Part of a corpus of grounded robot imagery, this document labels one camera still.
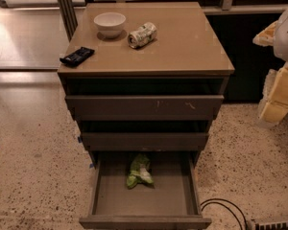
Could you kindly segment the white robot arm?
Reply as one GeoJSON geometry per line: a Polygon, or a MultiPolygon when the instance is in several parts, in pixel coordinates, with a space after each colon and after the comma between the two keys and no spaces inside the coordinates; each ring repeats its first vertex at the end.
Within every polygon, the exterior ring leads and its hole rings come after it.
{"type": "Polygon", "coordinates": [[[273,127],[288,113],[288,8],[252,42],[262,47],[272,46],[274,55],[285,61],[279,70],[269,70],[258,105],[258,123],[262,127],[273,127]]]}

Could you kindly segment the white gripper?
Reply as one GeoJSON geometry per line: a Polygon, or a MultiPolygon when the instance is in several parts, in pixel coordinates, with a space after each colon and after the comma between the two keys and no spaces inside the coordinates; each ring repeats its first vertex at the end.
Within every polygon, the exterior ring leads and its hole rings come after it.
{"type": "Polygon", "coordinates": [[[279,70],[269,70],[263,96],[266,100],[261,100],[258,105],[258,118],[265,123],[276,125],[288,113],[288,62],[279,70]]]}

